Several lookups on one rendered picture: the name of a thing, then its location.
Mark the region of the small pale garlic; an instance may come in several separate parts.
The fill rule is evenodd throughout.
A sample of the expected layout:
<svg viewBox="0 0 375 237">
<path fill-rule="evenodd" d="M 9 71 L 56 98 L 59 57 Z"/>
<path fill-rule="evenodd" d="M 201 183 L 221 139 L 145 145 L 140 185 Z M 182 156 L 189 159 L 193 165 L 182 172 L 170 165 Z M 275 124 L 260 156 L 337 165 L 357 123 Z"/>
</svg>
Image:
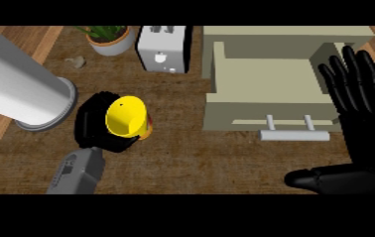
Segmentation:
<svg viewBox="0 0 375 237">
<path fill-rule="evenodd" d="M 74 65 L 74 68 L 83 68 L 87 61 L 83 56 L 66 59 L 66 61 Z"/>
</svg>

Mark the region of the yellow cup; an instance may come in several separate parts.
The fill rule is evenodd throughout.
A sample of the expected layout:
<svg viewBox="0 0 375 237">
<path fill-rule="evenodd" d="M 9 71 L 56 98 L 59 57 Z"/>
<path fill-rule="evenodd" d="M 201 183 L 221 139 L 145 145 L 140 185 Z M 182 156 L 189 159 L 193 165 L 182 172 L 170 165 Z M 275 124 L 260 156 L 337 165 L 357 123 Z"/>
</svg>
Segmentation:
<svg viewBox="0 0 375 237">
<path fill-rule="evenodd" d="M 146 106 L 136 96 L 120 97 L 109 105 L 105 113 L 108 132 L 121 137 L 139 137 L 145 140 L 152 133 L 152 121 Z"/>
</svg>

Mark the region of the beige cabinet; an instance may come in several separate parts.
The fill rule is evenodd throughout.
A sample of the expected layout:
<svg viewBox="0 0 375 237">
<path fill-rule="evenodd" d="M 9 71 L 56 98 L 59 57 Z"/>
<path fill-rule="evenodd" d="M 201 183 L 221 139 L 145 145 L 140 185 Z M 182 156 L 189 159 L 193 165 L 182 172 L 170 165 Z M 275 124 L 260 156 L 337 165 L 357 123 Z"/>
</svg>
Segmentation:
<svg viewBox="0 0 375 237">
<path fill-rule="evenodd" d="M 211 77 L 216 42 L 230 59 L 307 59 L 325 43 L 357 50 L 373 37 L 369 26 L 204 26 L 202 77 Z"/>
</svg>

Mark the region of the potted green plant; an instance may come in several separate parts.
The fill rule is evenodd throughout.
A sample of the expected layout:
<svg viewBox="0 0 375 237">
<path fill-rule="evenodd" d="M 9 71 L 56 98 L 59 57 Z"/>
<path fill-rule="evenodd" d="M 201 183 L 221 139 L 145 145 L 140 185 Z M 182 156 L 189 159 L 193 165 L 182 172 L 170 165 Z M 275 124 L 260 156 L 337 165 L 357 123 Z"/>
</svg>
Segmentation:
<svg viewBox="0 0 375 237">
<path fill-rule="evenodd" d="M 87 26 L 77 29 L 86 34 L 93 50 L 106 57 L 122 54 L 134 42 L 130 26 Z"/>
</svg>

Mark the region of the large white cylinder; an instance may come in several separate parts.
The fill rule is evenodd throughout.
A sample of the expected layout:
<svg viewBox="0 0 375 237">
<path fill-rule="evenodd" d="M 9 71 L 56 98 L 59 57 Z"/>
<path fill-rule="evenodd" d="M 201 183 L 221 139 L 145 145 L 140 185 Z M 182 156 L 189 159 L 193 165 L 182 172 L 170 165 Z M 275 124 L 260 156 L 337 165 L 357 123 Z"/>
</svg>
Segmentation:
<svg viewBox="0 0 375 237">
<path fill-rule="evenodd" d="M 55 128 L 69 117 L 78 89 L 0 35 L 0 114 L 27 131 Z"/>
</svg>

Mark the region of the white toaster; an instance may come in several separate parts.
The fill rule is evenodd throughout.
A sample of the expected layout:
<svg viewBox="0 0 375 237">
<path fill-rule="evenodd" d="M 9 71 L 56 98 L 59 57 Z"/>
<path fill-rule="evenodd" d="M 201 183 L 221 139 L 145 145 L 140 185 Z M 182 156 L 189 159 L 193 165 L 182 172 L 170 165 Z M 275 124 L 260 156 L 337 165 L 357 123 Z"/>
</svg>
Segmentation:
<svg viewBox="0 0 375 237">
<path fill-rule="evenodd" d="M 140 27 L 134 49 L 146 71 L 189 71 L 192 33 L 192 26 Z"/>
</svg>

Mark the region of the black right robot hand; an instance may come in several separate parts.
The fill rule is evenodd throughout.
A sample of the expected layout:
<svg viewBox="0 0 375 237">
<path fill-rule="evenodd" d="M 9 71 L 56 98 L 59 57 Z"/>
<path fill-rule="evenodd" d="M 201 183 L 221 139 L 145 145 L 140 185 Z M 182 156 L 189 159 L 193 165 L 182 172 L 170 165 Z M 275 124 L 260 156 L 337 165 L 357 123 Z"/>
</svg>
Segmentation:
<svg viewBox="0 0 375 237">
<path fill-rule="evenodd" d="M 338 112 L 350 164 L 289 172 L 283 183 L 317 194 L 375 194 L 375 61 L 342 47 L 317 66 Z"/>
</svg>

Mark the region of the beige open drawer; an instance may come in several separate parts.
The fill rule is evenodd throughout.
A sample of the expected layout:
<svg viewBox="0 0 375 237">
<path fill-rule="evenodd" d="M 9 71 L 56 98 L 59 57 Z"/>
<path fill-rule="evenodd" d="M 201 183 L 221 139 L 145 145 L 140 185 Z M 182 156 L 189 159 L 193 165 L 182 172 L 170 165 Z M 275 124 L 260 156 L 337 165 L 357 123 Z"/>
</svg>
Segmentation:
<svg viewBox="0 0 375 237">
<path fill-rule="evenodd" d="M 338 114 L 306 59 L 230 59 L 224 44 L 213 49 L 211 92 L 205 98 L 204 128 L 258 131 L 275 120 L 280 130 L 341 130 Z"/>
</svg>

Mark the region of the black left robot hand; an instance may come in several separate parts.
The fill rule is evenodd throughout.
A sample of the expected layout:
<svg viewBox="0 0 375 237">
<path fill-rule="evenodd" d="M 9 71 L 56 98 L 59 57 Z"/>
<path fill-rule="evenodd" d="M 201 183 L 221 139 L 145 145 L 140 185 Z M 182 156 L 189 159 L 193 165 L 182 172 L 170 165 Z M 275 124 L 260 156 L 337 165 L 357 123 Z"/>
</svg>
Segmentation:
<svg viewBox="0 0 375 237">
<path fill-rule="evenodd" d="M 108 91 L 96 93 L 78 109 L 75 120 L 75 140 L 80 147 L 102 148 L 121 153 L 139 140 L 139 137 L 122 138 L 109 133 L 105 126 L 105 113 L 120 96 Z"/>
</svg>

